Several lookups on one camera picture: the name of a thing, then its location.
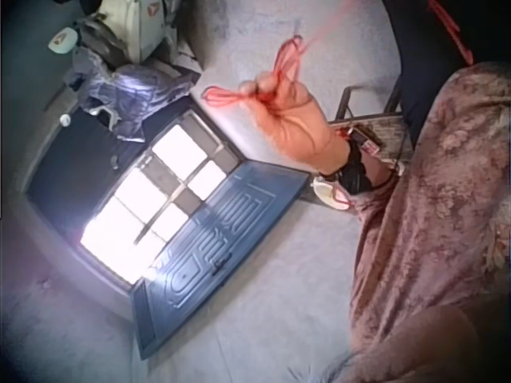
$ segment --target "chair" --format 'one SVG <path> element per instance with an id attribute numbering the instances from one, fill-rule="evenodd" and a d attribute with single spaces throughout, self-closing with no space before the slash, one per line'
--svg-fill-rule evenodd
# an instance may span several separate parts
<path id="1" fill-rule="evenodd" d="M 414 150 L 402 114 L 397 112 L 401 98 L 400 80 L 401 77 L 397 79 L 392 94 L 383 109 L 383 113 L 366 116 L 353 116 L 349 107 L 353 87 L 348 86 L 344 89 L 341 96 L 335 119 L 329 124 L 332 128 L 346 130 L 355 126 L 367 134 L 380 146 L 380 152 L 376 156 L 381 160 L 396 160 L 402 145 L 400 160 L 404 164 L 408 164 Z"/>

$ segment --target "hand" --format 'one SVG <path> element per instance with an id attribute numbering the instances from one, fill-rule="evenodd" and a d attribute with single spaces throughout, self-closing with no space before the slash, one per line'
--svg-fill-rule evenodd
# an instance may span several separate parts
<path id="1" fill-rule="evenodd" d="M 262 73 L 240 86 L 244 95 L 268 95 L 268 102 L 247 97 L 244 104 L 259 129 L 285 156 L 331 174 L 347 162 L 348 143 L 335 135 L 307 88 L 286 76 Z"/>

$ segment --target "door panel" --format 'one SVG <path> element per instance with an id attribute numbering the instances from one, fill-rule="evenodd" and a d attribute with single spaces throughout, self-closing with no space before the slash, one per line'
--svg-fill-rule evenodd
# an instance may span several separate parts
<path id="1" fill-rule="evenodd" d="M 180 229 L 133 288 L 142 359 L 154 353 L 250 255 L 287 210 L 307 174 L 241 164 Z"/>

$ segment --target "white container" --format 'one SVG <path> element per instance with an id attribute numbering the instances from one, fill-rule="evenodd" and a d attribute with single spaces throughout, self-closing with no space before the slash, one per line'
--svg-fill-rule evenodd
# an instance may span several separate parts
<path id="1" fill-rule="evenodd" d="M 337 210 L 347 210 L 350 208 L 351 204 L 346 194 L 342 190 L 335 188 L 333 184 L 325 181 L 322 177 L 315 177 L 311 186 L 314 188 L 314 193 L 326 205 Z"/>

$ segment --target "white object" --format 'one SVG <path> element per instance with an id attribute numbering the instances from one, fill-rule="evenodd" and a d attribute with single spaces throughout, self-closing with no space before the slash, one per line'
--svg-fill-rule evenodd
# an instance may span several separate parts
<path id="1" fill-rule="evenodd" d="M 332 184 L 329 184 L 323 178 L 315 177 L 311 186 L 314 188 L 314 193 L 326 205 L 337 210 L 347 210 L 350 208 L 350 201 L 344 193 L 339 189 L 334 188 Z"/>
<path id="2" fill-rule="evenodd" d="M 145 60 L 164 39 L 162 0 L 103 0 L 97 12 L 125 43 L 128 59 L 135 64 Z"/>
<path id="3" fill-rule="evenodd" d="M 71 125 L 71 116 L 69 114 L 63 114 L 59 121 L 64 128 L 67 128 Z"/>
<path id="4" fill-rule="evenodd" d="M 68 53 L 78 41 L 78 33 L 72 28 L 64 28 L 58 34 L 53 36 L 48 48 L 58 54 Z"/>

